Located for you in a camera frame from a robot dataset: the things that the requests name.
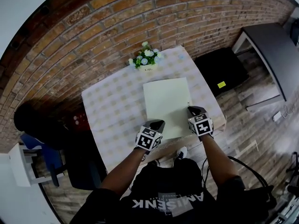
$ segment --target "flower pot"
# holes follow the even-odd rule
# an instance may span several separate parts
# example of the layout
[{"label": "flower pot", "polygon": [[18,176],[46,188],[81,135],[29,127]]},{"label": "flower pot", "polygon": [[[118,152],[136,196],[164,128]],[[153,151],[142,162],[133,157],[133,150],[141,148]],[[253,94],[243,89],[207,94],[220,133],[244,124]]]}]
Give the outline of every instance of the flower pot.
[{"label": "flower pot", "polygon": [[140,71],[153,71],[158,67],[158,64],[154,64],[154,65],[141,65],[138,67],[138,70]]}]

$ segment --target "gray table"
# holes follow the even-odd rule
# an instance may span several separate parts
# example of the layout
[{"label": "gray table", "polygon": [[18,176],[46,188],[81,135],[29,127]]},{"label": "gray table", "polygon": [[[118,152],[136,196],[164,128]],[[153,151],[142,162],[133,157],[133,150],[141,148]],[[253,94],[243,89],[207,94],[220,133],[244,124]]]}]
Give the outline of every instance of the gray table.
[{"label": "gray table", "polygon": [[279,91],[279,95],[246,109],[249,111],[280,100],[287,101],[299,85],[299,52],[290,37],[277,23],[244,27],[232,48],[234,53],[237,53],[245,40],[250,42],[261,57]]}]

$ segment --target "potted plant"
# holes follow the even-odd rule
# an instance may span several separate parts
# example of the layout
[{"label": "potted plant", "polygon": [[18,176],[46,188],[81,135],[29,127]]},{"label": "potted plant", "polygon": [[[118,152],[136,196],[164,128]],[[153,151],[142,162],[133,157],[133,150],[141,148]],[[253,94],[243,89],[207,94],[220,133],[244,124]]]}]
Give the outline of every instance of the potted plant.
[{"label": "potted plant", "polygon": [[139,51],[139,55],[129,59],[129,64],[138,70],[151,71],[157,67],[157,64],[162,57],[158,49],[151,49],[148,42],[142,43],[143,49]]}]

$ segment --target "forearm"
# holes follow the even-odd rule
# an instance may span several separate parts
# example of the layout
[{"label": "forearm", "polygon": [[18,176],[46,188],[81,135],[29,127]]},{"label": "forearm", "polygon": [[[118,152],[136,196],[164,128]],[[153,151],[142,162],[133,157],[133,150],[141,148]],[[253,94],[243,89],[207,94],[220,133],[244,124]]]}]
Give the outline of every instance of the forearm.
[{"label": "forearm", "polygon": [[219,148],[210,135],[206,134],[201,136],[201,140],[205,148],[212,177],[217,186],[222,185],[226,180],[238,175],[238,171],[233,162]]},{"label": "forearm", "polygon": [[119,165],[104,179],[101,188],[114,191],[119,196],[130,186],[146,150],[134,149]]}]

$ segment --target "yellow label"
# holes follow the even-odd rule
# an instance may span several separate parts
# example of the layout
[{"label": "yellow label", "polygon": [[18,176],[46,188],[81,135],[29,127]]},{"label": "yellow label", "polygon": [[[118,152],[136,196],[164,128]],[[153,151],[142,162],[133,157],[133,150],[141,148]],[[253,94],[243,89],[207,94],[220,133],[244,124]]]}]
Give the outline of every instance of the yellow label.
[{"label": "yellow label", "polygon": [[219,89],[222,88],[222,87],[224,87],[224,86],[226,86],[226,84],[225,84],[224,81],[220,82],[220,83],[217,84],[217,85],[218,85]]}]

